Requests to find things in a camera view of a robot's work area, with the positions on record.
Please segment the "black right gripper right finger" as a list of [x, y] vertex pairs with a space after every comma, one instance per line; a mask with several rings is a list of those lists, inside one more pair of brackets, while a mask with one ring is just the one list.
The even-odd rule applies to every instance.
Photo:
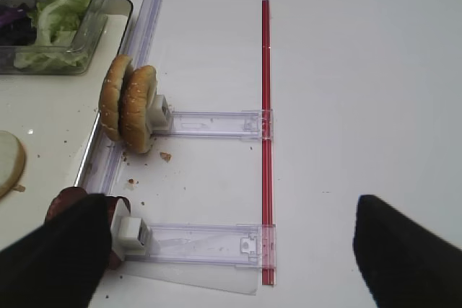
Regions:
[[377, 307], [461, 306], [461, 250], [375, 195], [359, 197], [352, 247]]

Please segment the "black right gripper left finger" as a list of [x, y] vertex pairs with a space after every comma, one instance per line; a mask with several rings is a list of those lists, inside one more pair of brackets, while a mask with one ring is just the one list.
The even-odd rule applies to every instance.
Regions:
[[1, 251], [1, 306], [87, 307], [109, 257], [105, 197], [89, 195]]

